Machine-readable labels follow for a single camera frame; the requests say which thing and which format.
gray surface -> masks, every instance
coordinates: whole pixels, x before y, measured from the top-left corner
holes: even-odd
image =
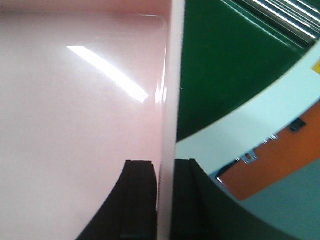
[[[238,201],[228,195],[285,233],[301,240],[320,240],[320,159],[246,200]]]

glossy pink surface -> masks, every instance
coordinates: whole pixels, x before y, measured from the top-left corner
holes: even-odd
[[[167,25],[108,13],[0,18],[0,239],[75,239],[125,160],[151,160],[159,175]]]

orange panel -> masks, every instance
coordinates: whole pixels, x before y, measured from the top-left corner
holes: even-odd
[[[300,117],[306,126],[294,133],[287,127],[279,139],[254,151],[258,160],[237,162],[219,176],[222,184],[239,200],[244,200],[320,157],[320,102]]]

black clip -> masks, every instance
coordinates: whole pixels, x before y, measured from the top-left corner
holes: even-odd
[[[289,125],[289,130],[293,133],[297,133],[305,125],[307,124],[301,118],[297,118]]]

yellow label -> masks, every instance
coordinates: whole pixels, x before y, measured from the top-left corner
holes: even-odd
[[[316,73],[320,74],[320,60],[312,68]]]

